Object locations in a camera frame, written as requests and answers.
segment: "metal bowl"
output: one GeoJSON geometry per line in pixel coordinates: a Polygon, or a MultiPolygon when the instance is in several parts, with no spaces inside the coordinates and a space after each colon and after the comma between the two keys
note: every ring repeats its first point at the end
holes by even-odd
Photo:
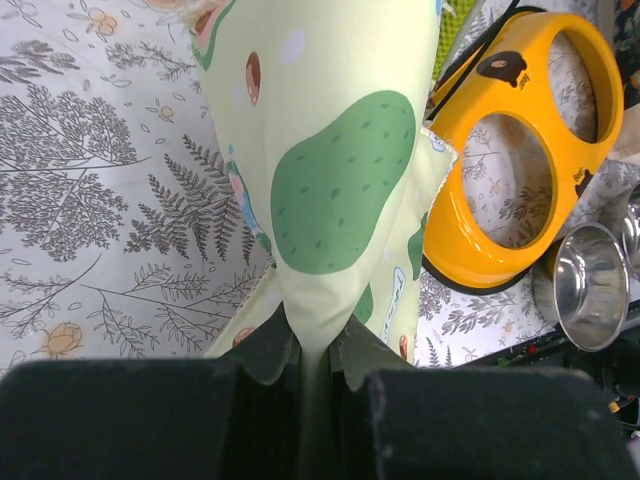
{"type": "Polygon", "coordinates": [[[620,242],[631,273],[640,280],[640,182],[611,200],[598,221],[620,242]]]}
{"type": "Polygon", "coordinates": [[[629,276],[613,234],[585,223],[555,242],[533,269],[543,318],[578,348],[596,352],[619,335],[627,316],[629,276]]]}

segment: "orange bowl holder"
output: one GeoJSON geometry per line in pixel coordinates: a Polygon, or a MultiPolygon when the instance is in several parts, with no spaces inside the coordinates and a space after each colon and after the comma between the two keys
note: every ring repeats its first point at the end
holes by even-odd
{"type": "MultiPolygon", "coordinates": [[[[434,95],[436,104],[458,78],[458,72],[434,95]]],[[[618,67],[595,27],[567,13],[527,12],[512,17],[431,125],[436,135],[456,149],[460,159],[436,198],[427,222],[425,268],[447,286],[478,295],[495,293],[517,282],[560,231],[613,147],[622,116],[618,67]],[[593,143],[576,137],[555,107],[548,57],[559,33],[569,37],[591,80],[598,120],[593,143]],[[543,146],[551,167],[553,197],[549,216],[538,236],[521,248],[494,243],[473,219],[464,194],[464,146],[473,126],[490,114],[511,116],[528,127],[543,146]]]]}

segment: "green spot pattern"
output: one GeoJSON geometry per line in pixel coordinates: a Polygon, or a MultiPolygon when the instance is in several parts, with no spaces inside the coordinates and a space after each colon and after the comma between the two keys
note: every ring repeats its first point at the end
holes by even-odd
{"type": "Polygon", "coordinates": [[[379,91],[284,155],[271,187],[271,217],[278,250],[292,269],[325,275],[356,262],[406,171],[415,135],[407,98],[379,91]]]}

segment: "bowl rim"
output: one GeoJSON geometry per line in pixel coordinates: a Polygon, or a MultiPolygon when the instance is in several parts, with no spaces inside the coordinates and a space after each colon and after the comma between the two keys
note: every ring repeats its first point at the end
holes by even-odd
{"type": "Polygon", "coordinates": [[[564,238],[560,241],[560,244],[558,246],[558,251],[556,253],[555,256],[555,260],[553,262],[553,272],[552,272],[552,287],[553,287],[553,309],[554,312],[556,314],[556,318],[558,319],[558,323],[560,325],[560,328],[562,328],[562,331],[564,332],[564,334],[567,336],[567,338],[569,339],[569,341],[571,343],[573,343],[576,347],[578,347],[580,350],[583,350],[585,352],[599,352],[605,348],[607,348],[609,345],[611,345],[616,338],[618,338],[618,335],[620,335],[620,332],[622,330],[622,326],[624,325],[624,322],[627,319],[627,308],[625,306],[625,308],[622,309],[622,314],[620,315],[620,318],[617,319],[617,325],[615,328],[614,333],[604,342],[602,342],[600,345],[598,345],[597,347],[587,347],[585,345],[581,345],[580,343],[578,343],[573,336],[567,331],[567,327],[565,325],[565,322],[563,321],[562,316],[560,315],[560,311],[558,310],[558,300],[557,300],[557,295],[556,295],[556,280],[557,280],[557,275],[556,272],[558,271],[558,264],[559,264],[559,260],[560,260],[560,252],[563,251],[563,249],[566,247],[566,244],[569,240],[571,240],[580,230],[584,230],[587,228],[595,228],[597,230],[599,230],[600,232],[604,233],[607,237],[609,237],[609,239],[611,240],[611,244],[616,252],[616,258],[618,259],[618,261],[620,262],[620,266],[621,268],[621,273],[623,276],[623,280],[624,280],[624,296],[626,298],[625,303],[628,304],[629,303],[629,290],[630,290],[630,286],[629,286],[629,267],[627,265],[627,261],[626,261],[626,257],[625,254],[622,250],[622,247],[620,246],[619,242],[616,240],[615,236],[613,235],[613,233],[611,233],[611,230],[609,230],[607,227],[605,227],[604,225],[602,225],[601,223],[598,222],[583,222],[579,225],[574,226],[573,228],[571,228],[567,234],[564,236],[564,238]]]}

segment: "light green fabric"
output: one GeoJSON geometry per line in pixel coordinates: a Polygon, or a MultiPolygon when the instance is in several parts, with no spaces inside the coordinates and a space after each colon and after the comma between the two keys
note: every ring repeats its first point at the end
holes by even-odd
{"type": "Polygon", "coordinates": [[[355,313],[412,360],[422,231],[456,158],[420,124],[436,8],[225,0],[194,38],[234,191],[276,265],[211,355],[282,299],[303,351],[355,313]]]}

